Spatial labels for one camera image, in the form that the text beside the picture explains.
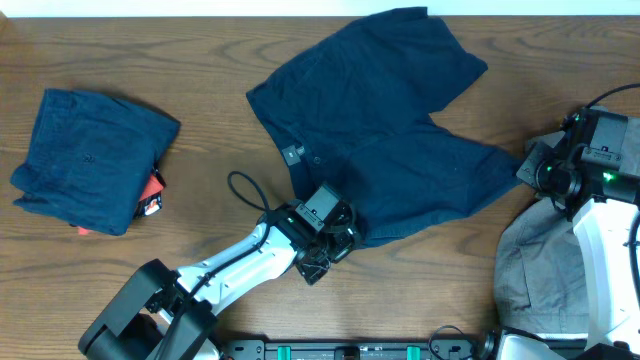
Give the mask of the grey shorts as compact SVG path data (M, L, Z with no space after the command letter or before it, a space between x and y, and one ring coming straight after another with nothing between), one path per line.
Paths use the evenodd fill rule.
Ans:
M538 201L503 232L502 324L536 334L626 337L639 326L639 142L631 118L583 108L530 140L517 176Z

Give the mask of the navy blue shorts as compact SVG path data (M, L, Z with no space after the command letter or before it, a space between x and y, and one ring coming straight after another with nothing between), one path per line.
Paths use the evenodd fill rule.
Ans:
M487 64L424 7L355 20L247 93L294 193L327 183L353 204L367 247L466 218L517 184L508 152L436 125Z
M26 160L10 178L23 193L14 203L71 225L123 235L179 129L178 121L126 100L47 89Z

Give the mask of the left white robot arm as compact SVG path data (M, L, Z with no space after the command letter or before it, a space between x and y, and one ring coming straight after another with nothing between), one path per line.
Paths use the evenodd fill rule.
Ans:
M216 359L219 314L258 285L296 268L308 285L359 246L356 211L340 201L327 213L293 202L263 214L230 248L171 270L141 266L81 336L88 359Z

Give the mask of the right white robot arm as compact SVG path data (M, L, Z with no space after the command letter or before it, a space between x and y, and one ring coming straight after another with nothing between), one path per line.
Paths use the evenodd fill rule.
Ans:
M629 256L639 209L589 202L572 219L541 199L503 232L494 298L501 325L589 347L624 341L639 350L639 303Z

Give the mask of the red clothing tag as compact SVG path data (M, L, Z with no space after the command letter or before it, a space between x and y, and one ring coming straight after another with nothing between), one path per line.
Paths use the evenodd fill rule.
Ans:
M138 201L133 218L138 219L147 217L161 210L162 191L165 187L166 183L164 182L161 174L157 169L154 169Z

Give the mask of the folded navy blue shorts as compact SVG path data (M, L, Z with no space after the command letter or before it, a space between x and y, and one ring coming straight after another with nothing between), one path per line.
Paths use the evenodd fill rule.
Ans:
M26 160L10 178L23 193L14 203L71 225L123 235L179 129L178 121L126 100L47 89Z

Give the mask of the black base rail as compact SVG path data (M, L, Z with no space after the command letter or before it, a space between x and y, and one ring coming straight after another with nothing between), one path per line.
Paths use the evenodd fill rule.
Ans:
M241 339L228 342L223 360L465 360L493 359L498 335L480 337L444 326L425 341L268 341Z

